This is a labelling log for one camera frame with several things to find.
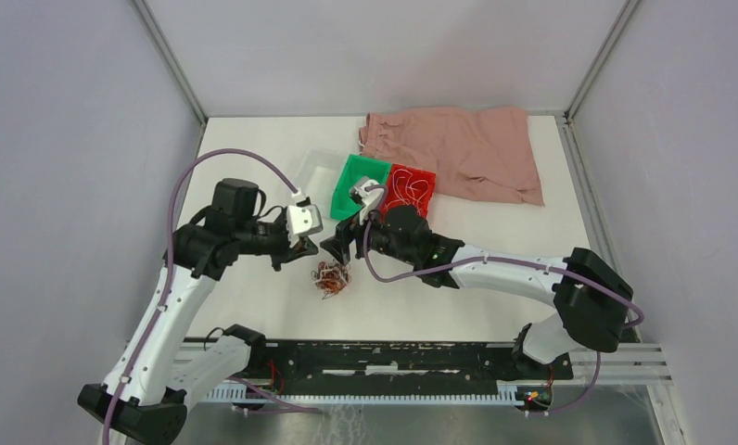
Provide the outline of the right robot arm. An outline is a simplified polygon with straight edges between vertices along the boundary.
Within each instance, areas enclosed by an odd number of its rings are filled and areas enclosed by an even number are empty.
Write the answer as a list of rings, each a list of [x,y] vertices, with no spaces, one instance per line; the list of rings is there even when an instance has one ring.
[[[635,308],[632,288],[587,248],[573,248],[565,257],[493,252],[433,232],[410,206],[356,213],[320,246],[342,265],[365,259],[370,251],[410,265],[398,280],[417,277],[435,288],[494,290],[553,308],[553,315],[523,327],[515,341],[511,364],[524,378],[538,376],[579,348],[615,352],[632,326],[627,319]]]

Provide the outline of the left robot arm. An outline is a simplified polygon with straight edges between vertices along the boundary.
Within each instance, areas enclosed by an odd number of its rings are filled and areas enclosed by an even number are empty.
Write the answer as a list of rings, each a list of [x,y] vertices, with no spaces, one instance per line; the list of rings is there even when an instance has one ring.
[[[171,444],[188,413],[228,377],[260,375],[268,362],[265,336],[233,325],[194,360],[174,368],[190,325],[225,270],[241,256],[265,256],[272,268],[307,256],[322,231],[319,209],[301,191],[271,222],[256,213],[265,195],[257,184],[227,178],[211,203],[172,233],[157,289],[126,350],[97,384],[83,387],[78,403],[116,431],[142,444]]]

